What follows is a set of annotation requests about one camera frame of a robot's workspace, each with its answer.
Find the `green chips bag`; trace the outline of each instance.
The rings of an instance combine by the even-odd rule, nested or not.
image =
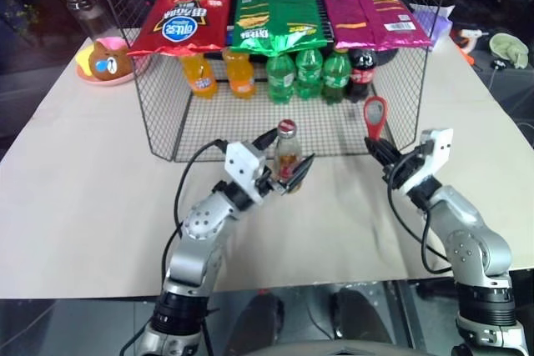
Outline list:
[[[326,45],[315,0],[239,0],[233,42],[266,56]]]

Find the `green cloth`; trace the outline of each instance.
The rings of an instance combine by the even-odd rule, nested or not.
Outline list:
[[[507,33],[495,34],[490,39],[490,49],[499,58],[509,60],[515,68],[525,68],[528,64],[526,44]]]

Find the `plastic bottle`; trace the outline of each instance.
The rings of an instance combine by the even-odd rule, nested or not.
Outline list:
[[[278,142],[275,148],[275,176],[286,182],[293,176],[293,169],[302,159],[302,148],[296,137],[297,127],[293,120],[285,119],[278,124]]]
[[[349,59],[352,72],[346,94],[351,102],[356,103],[369,96],[370,84],[375,76],[376,53],[369,49],[352,49]]]
[[[323,67],[323,57],[317,49],[301,50],[297,54],[297,82],[296,92],[303,99],[315,98],[320,95],[323,83],[320,70]]]
[[[339,103],[345,97],[345,87],[350,79],[350,60],[347,49],[335,50],[325,61],[323,68],[323,98],[328,104]]]
[[[112,17],[100,0],[65,0],[65,2],[70,13],[93,42],[97,38],[120,36]]]
[[[228,48],[223,51],[226,62],[226,74],[232,93],[237,98],[248,99],[256,93],[254,84],[254,68],[249,62],[248,53],[231,52]]]
[[[287,55],[282,54],[267,61],[269,96],[275,103],[288,103],[293,96],[295,64]]]
[[[217,93],[217,82],[204,55],[197,53],[193,56],[183,56],[179,60],[182,62],[184,75],[193,94],[202,98],[212,98]]]

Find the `black cable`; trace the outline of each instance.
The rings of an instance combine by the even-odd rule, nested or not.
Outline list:
[[[314,316],[311,314],[310,305],[308,304],[308,299],[306,298],[306,295],[304,297],[304,302],[306,305],[306,311],[308,312],[308,317],[310,318],[311,323],[319,330],[321,333],[323,333],[330,341],[334,340],[334,338],[324,329],[322,328],[314,319]]]
[[[387,201],[389,202],[390,204],[390,207],[391,207],[391,210],[393,211],[393,214],[395,215],[395,217],[397,218],[397,221],[399,222],[399,224],[402,226],[402,228],[413,238],[415,239],[418,243],[421,243],[422,244],[422,239],[419,238],[407,225],[406,223],[404,222],[404,220],[402,219],[402,217],[399,215],[399,212],[397,211],[396,207],[395,207],[395,204],[393,203],[393,196],[392,196],[392,192],[393,192],[393,181],[395,179],[395,176],[397,175],[397,173],[399,172],[399,170],[401,169],[402,166],[404,166],[408,161],[410,161],[412,158],[416,157],[417,154],[419,153],[419,149],[416,148],[415,150],[412,150],[411,152],[405,154],[402,159],[393,167],[393,169],[391,170],[391,173],[390,173],[390,176],[387,180]],[[436,251],[432,246],[430,245],[426,245],[426,248],[428,250],[430,250],[433,254],[435,254],[438,258],[442,258],[443,260],[445,261],[448,261],[447,260],[447,257],[445,257],[444,255],[442,255],[441,253],[439,253],[438,251]]]
[[[211,339],[209,338],[208,324],[206,323],[206,319],[202,320],[200,327],[202,328],[202,334],[204,336],[204,343],[206,344],[208,356],[214,356],[214,349],[211,346]]]
[[[170,244],[174,241],[177,233],[178,230],[175,229],[165,244],[164,254],[161,257],[161,284],[164,283],[165,274],[167,273],[167,254],[169,253]]]
[[[143,324],[143,326],[141,326],[141,328],[139,329],[139,331],[138,331],[137,333],[135,333],[135,334],[133,335],[133,337],[130,338],[130,340],[129,340],[127,343],[124,344],[124,346],[118,351],[118,356],[124,356],[124,354],[126,353],[126,351],[128,350],[128,348],[129,348],[130,346],[132,346],[132,345],[135,343],[135,341],[137,341],[137,340],[139,339],[139,337],[140,337],[141,335],[143,335],[143,332],[144,332],[144,326],[147,325],[147,324],[149,323],[149,321],[150,321],[150,318],[149,318],[149,320],[148,320],[145,324]]]
[[[210,143],[206,143],[202,147],[197,150],[193,156],[189,159],[187,162],[187,165],[185,166],[184,172],[182,173],[182,177],[180,179],[180,183],[178,185],[178,189],[176,190],[176,195],[174,196],[174,208],[173,208],[173,215],[174,215],[174,225],[176,226],[176,230],[178,231],[178,236],[182,238],[182,223],[179,221],[178,217],[178,201],[180,198],[180,194],[182,193],[182,189],[184,188],[185,178],[187,177],[187,173],[191,169],[191,166],[193,165],[194,161],[197,159],[202,152],[204,152],[207,148],[211,148],[212,146],[216,146],[217,148],[223,150],[223,152],[226,150],[226,142],[222,139],[215,139],[214,141],[211,141]]]
[[[167,240],[167,243],[165,244],[164,252],[161,255],[161,282],[165,279],[165,274],[167,273],[167,254],[169,253],[170,245],[174,240],[174,237],[176,237],[176,234],[180,238],[182,238],[182,222],[179,221],[178,217],[178,202],[180,199],[180,195],[182,194],[182,189],[184,188],[185,179],[187,178],[187,174],[189,170],[191,169],[191,166],[193,165],[194,161],[204,152],[206,149],[211,148],[212,146],[216,146],[217,148],[221,149],[223,152],[226,150],[226,141],[223,141],[222,139],[215,139],[214,141],[211,141],[210,143],[206,143],[202,147],[197,150],[193,156],[189,159],[187,162],[187,165],[185,166],[184,172],[182,173],[182,177],[180,178],[180,182],[178,184],[178,189],[176,189],[176,194],[174,195],[174,208],[173,208],[173,216],[174,216],[174,225],[176,229],[173,231],[169,239]]]
[[[175,225],[176,229],[173,231],[173,233],[170,235],[169,239],[167,240],[167,243],[165,244],[164,252],[163,252],[163,254],[161,256],[161,281],[162,282],[165,280],[165,274],[167,272],[167,255],[169,254],[170,245],[173,242],[174,238],[176,237],[176,234],[178,234],[179,237],[182,238],[182,223],[179,221],[179,217],[178,217],[178,201],[179,201],[179,198],[180,198],[180,194],[182,193],[182,189],[184,187],[185,178],[187,177],[187,173],[191,169],[191,166],[193,165],[193,163],[197,159],[197,157],[200,156],[200,154],[203,151],[205,151],[207,148],[211,148],[212,146],[216,146],[217,148],[219,148],[223,152],[225,152],[226,151],[226,145],[228,145],[228,143],[226,141],[222,140],[222,139],[215,139],[214,141],[211,141],[210,143],[206,143],[204,146],[202,146],[199,150],[197,150],[194,153],[194,155],[191,157],[191,159],[187,162],[187,165],[185,166],[184,172],[182,173],[182,177],[180,178],[178,189],[176,190],[176,195],[174,196],[173,216],[174,216],[174,225]],[[124,353],[126,352],[126,350],[128,350],[128,348],[130,346],[132,346],[135,343],[135,341],[137,341],[139,339],[139,337],[141,335],[143,335],[144,326],[146,324],[144,324],[143,327],[141,327],[141,329],[137,333],[135,333],[135,335],[127,343],[124,344],[124,346],[120,349],[120,351],[118,353],[119,356],[124,356]],[[208,337],[208,339],[206,339],[206,346],[208,346],[208,342],[209,342],[209,337]],[[209,342],[209,349],[211,349],[211,353],[209,353],[209,356],[213,356],[213,349],[211,348],[211,342]]]
[[[442,274],[451,271],[450,267],[440,268],[434,270],[426,260],[426,247],[428,246],[426,242],[428,241],[428,233],[431,231],[431,214],[426,212],[426,222],[425,228],[423,229],[423,238],[421,240],[421,260],[423,261],[423,266],[425,266],[426,271],[432,274]]]

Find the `orange soda bottle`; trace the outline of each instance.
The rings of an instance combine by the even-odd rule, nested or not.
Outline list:
[[[179,58],[184,67],[184,75],[187,78],[193,94],[202,98],[212,98],[217,93],[217,81],[214,72],[202,53]]]
[[[242,99],[252,97],[256,93],[256,86],[249,54],[231,52],[226,48],[223,50],[223,59],[226,61],[226,74],[234,95]]]

